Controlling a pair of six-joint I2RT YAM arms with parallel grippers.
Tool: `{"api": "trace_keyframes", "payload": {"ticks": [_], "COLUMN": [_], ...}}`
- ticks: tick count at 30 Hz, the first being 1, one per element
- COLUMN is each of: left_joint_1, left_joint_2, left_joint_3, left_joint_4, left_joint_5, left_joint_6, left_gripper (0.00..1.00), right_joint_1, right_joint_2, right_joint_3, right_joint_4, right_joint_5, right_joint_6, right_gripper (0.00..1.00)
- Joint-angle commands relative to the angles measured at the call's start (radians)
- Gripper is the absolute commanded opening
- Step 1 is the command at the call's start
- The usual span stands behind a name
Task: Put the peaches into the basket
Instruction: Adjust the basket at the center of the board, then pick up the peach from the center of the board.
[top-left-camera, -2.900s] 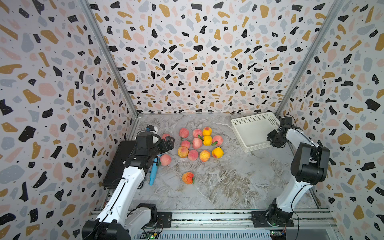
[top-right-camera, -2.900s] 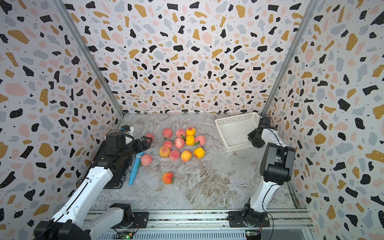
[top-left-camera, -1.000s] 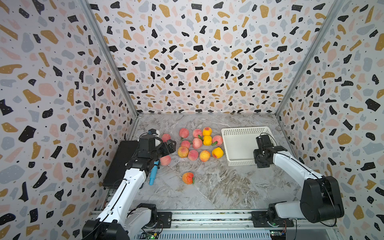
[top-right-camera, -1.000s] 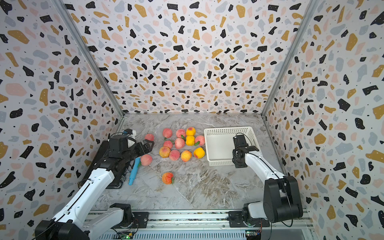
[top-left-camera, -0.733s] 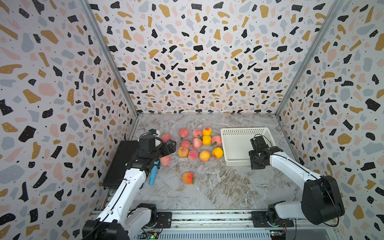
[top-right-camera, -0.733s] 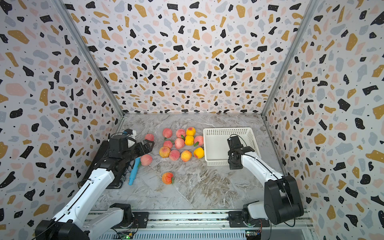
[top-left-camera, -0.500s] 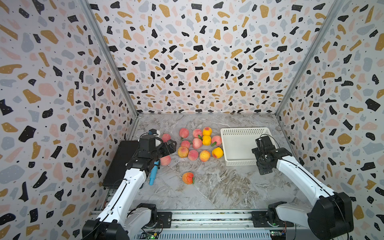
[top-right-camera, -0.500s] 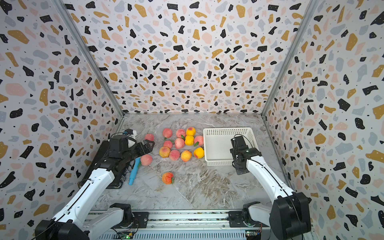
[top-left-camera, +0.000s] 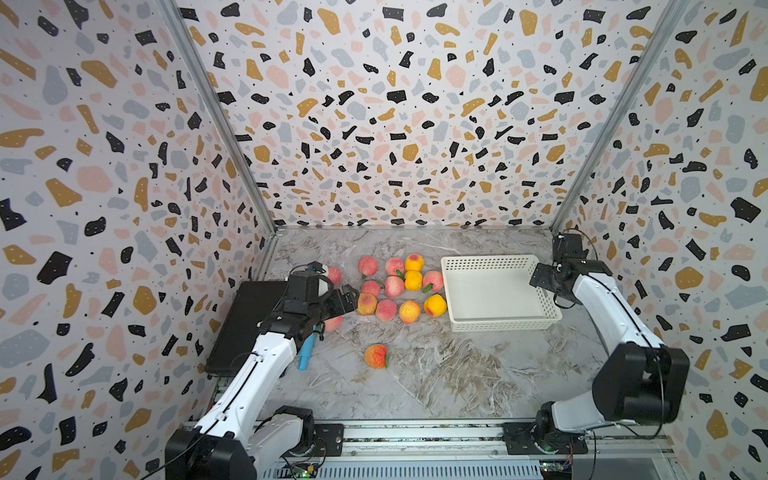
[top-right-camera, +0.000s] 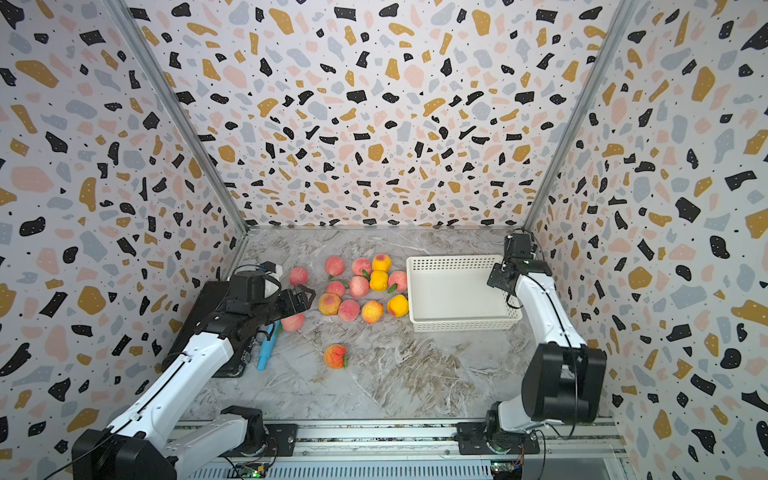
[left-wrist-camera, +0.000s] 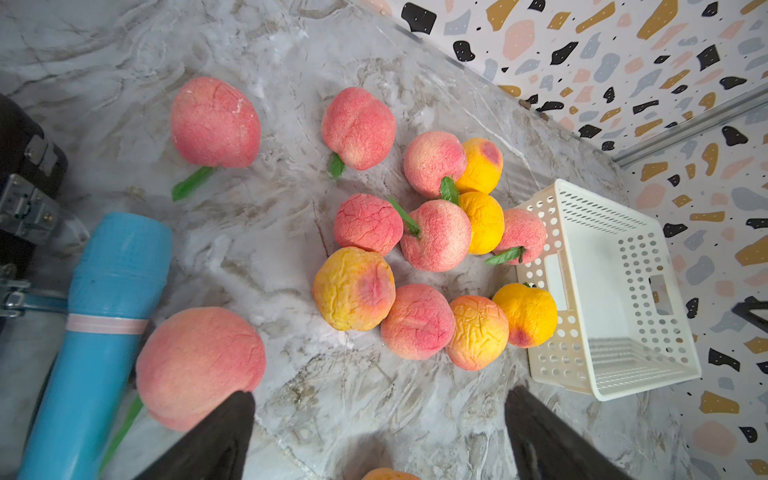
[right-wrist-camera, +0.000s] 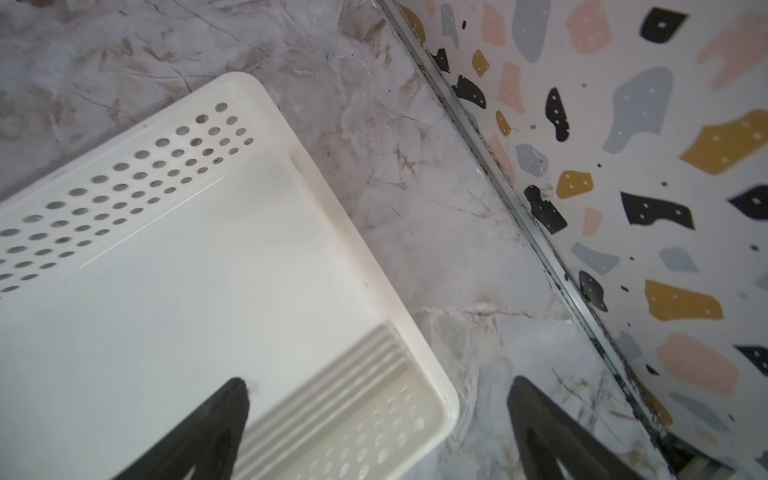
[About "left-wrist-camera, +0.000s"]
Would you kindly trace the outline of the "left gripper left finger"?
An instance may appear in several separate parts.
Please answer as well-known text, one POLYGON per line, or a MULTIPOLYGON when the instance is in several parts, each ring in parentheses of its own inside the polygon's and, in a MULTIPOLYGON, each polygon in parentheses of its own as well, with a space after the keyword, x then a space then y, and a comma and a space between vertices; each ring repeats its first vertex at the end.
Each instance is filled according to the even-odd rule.
POLYGON ((141 472, 140 479, 240 479, 253 432, 255 401, 235 392, 141 472))

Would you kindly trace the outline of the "white perforated plastic basket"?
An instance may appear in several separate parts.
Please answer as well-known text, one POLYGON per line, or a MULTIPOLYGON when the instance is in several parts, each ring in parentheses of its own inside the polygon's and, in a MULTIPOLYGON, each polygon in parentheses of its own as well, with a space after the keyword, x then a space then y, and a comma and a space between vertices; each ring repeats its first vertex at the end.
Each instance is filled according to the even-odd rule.
POLYGON ((533 380, 609 401, 700 377, 657 220, 562 179, 520 207, 547 237, 517 278, 558 309, 553 336, 528 351, 533 380))

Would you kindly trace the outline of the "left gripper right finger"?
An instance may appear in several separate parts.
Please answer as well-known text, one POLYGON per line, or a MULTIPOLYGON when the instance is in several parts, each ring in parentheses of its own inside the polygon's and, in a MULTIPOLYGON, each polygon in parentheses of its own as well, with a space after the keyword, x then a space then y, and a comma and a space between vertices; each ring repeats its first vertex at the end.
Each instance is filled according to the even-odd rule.
POLYGON ((505 425, 522 479, 627 479, 522 386, 507 394, 505 425))

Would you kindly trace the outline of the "orange red lone peach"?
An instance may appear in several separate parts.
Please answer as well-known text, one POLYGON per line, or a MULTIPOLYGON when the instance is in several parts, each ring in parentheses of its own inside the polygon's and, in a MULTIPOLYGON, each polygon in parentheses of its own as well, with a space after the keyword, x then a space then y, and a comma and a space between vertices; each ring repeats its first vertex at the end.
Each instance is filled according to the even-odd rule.
POLYGON ((366 473, 362 480, 420 480, 420 478, 406 472, 381 467, 366 473))

